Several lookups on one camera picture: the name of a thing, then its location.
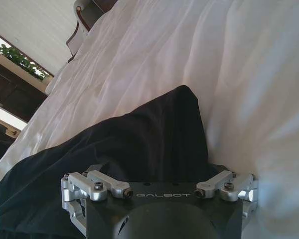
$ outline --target black fabric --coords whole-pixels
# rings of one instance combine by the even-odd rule
[[[129,182],[198,182],[213,176],[197,98],[187,86],[19,162],[0,182],[0,239],[84,238],[62,209],[60,179],[105,163]]]

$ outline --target wrinkled white cloth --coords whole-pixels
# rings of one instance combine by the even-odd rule
[[[299,0],[119,0],[0,161],[17,162],[186,84],[212,162],[260,180],[243,238],[299,239]]]

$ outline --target wooden furniture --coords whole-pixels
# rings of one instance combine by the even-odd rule
[[[0,107],[29,121],[47,95],[0,64]]]

